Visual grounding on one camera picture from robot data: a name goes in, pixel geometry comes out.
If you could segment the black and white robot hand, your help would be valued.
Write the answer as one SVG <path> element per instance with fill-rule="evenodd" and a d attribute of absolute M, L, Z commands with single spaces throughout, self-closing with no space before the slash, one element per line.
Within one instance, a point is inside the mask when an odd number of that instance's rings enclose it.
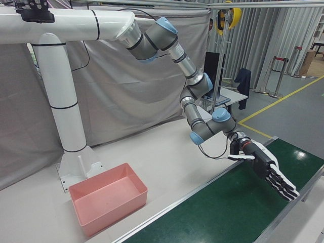
<path fill-rule="evenodd" d="M 296 186 L 280 171 L 277 158 L 261 143 L 244 141 L 230 143 L 230 160 L 243 160 L 250 164 L 258 177 L 264 179 L 286 201 L 299 197 Z"/>

